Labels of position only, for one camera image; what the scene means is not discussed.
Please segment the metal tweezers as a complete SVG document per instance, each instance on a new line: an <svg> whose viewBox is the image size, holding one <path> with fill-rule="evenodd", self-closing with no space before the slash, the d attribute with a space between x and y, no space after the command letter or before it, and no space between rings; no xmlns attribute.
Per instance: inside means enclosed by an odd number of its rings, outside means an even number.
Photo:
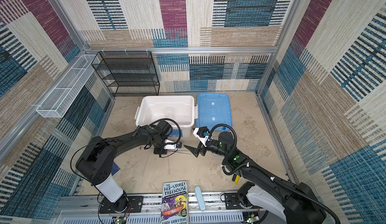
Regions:
<svg viewBox="0 0 386 224"><path fill-rule="evenodd" d="M176 151L176 154L192 155L192 153L188 150L178 150Z"/></svg>

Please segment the white plastic storage bin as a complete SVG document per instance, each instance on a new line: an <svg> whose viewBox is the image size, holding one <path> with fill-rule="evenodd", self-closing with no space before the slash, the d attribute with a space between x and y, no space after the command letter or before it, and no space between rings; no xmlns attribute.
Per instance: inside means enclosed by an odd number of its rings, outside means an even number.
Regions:
<svg viewBox="0 0 386 224"><path fill-rule="evenodd" d="M137 126L148 125L156 120L172 119L180 126L182 137L191 136L198 118L198 106L190 95L146 96L137 108L134 119Z"/></svg>

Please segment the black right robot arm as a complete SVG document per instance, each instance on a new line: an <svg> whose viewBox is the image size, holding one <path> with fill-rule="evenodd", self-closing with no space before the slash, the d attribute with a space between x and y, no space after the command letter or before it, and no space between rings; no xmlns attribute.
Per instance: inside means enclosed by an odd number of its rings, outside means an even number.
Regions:
<svg viewBox="0 0 386 224"><path fill-rule="evenodd" d="M221 132L217 139L207 127L195 128L198 147L186 148L195 156L208 151L223 157L221 168L225 175L247 180L238 190L240 206L261 207L288 224L321 224L330 215L335 223L338 215L318 201L312 189L301 182L295 184L278 177L255 163L237 148L237 135L233 129Z"/></svg>

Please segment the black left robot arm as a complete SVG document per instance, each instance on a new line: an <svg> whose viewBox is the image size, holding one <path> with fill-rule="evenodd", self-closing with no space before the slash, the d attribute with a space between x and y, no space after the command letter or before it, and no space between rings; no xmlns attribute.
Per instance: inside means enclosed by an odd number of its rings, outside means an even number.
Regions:
<svg viewBox="0 0 386 224"><path fill-rule="evenodd" d="M113 179L114 159L134 148L154 148L154 154L167 154L166 140L173 132L172 119L159 119L149 125L137 126L135 131L117 137L93 138L78 158L75 167L110 203L125 203L126 193Z"/></svg>

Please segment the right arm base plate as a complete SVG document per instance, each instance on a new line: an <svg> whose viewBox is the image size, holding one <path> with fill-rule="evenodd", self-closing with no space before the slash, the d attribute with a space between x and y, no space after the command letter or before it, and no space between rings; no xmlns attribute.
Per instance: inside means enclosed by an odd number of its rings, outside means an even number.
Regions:
<svg viewBox="0 0 386 224"><path fill-rule="evenodd" d="M223 193L220 199L225 203L227 210L250 209L252 207L247 197L237 192Z"/></svg>

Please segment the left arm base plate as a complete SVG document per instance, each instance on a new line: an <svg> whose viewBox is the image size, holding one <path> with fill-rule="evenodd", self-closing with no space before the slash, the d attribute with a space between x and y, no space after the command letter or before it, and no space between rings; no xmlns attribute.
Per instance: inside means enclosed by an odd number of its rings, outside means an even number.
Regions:
<svg viewBox="0 0 386 224"><path fill-rule="evenodd" d="M140 213L142 210L143 196L123 196L115 203L111 203L106 197L102 199L99 214L128 214Z"/></svg>

